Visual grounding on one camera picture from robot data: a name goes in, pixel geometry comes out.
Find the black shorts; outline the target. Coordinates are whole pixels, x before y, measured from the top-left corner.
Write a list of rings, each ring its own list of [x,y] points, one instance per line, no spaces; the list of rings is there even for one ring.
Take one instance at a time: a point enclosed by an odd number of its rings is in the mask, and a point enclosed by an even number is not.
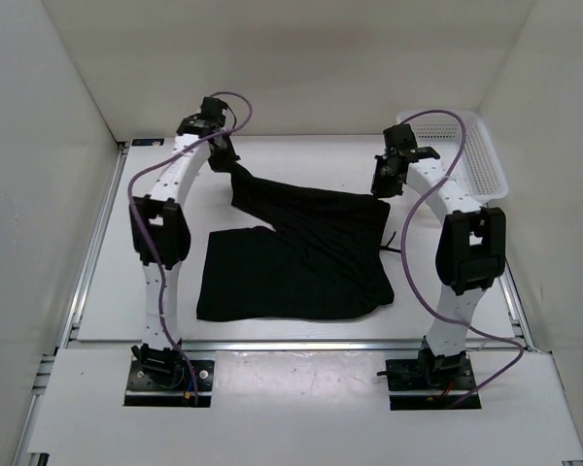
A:
[[[392,304],[380,258],[388,203],[261,179],[240,164],[230,181],[232,206],[263,224],[210,234],[198,319],[349,320]]]

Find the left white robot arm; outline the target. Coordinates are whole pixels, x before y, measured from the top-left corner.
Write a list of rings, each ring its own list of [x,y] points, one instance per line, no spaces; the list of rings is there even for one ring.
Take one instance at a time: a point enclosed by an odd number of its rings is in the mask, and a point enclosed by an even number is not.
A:
[[[191,236],[183,212],[201,167],[214,170],[238,159],[226,116],[184,118],[170,156],[138,172],[127,196],[133,246],[145,276],[145,330],[132,352],[141,370],[163,389],[198,395],[198,377],[182,350],[178,326],[178,280]]]

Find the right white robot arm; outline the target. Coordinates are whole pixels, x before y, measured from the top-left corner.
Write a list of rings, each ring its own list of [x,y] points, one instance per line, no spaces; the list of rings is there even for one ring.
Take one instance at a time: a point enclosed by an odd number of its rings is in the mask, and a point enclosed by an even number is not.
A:
[[[391,198],[408,186],[441,225],[435,255],[441,282],[433,323],[418,352],[417,376],[438,388],[463,368],[465,340],[486,290],[505,268],[506,217],[465,194],[432,148],[387,150],[375,157],[371,192]]]

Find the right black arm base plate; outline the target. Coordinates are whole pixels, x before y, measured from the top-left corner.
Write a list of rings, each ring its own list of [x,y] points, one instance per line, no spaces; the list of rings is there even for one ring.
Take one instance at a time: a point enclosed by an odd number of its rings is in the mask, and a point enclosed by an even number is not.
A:
[[[476,387],[470,360],[446,375],[427,376],[418,359],[387,359],[376,373],[388,385],[391,411],[442,411],[452,407],[460,396]]]

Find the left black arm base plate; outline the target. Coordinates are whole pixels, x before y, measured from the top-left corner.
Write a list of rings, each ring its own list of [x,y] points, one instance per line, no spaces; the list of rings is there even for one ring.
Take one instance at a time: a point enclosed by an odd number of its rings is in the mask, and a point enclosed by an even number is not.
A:
[[[170,380],[154,376],[132,359],[123,405],[146,408],[210,408],[215,378],[213,359],[192,360],[196,382],[184,366]]]

